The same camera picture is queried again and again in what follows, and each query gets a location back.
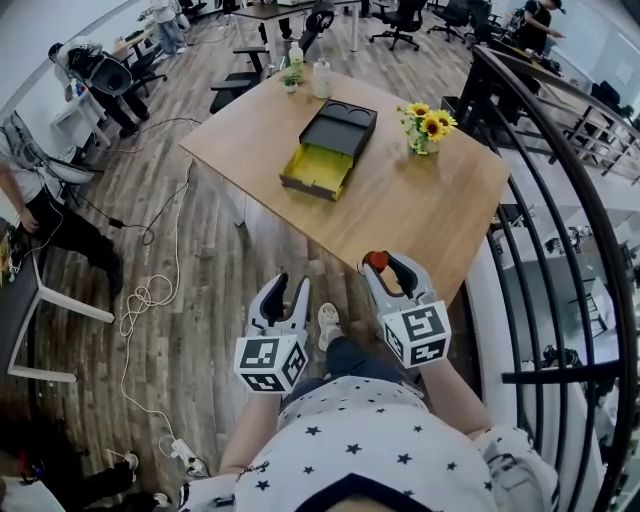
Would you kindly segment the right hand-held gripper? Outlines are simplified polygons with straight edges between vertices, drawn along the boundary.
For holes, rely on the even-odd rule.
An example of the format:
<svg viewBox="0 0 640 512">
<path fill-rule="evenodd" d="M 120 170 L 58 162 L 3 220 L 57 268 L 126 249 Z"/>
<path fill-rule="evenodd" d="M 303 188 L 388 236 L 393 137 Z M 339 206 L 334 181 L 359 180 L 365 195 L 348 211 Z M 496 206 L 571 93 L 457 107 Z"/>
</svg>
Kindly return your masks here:
<svg viewBox="0 0 640 512">
<path fill-rule="evenodd" d="M 397 252 L 388 256 L 400 293 L 388 289 L 375 267 L 361 267 L 383 341 L 405 369 L 444 358 L 452 335 L 446 304 L 433 293 L 431 278 L 421 265 Z"/>
</svg>

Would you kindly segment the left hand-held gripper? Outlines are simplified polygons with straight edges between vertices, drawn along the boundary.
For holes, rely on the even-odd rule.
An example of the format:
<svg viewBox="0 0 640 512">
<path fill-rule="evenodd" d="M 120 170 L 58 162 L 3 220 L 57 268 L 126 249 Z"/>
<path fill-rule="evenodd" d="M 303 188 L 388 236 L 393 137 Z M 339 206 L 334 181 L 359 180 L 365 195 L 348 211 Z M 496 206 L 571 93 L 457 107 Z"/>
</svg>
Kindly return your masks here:
<svg viewBox="0 0 640 512">
<path fill-rule="evenodd" d="M 309 363 L 305 345 L 311 282 L 304 277 L 296 288 L 289 324 L 284 293 L 289 281 L 282 272 L 267 282 L 249 306 L 245 335 L 236 340 L 233 370 L 253 393 L 291 393 Z"/>
</svg>

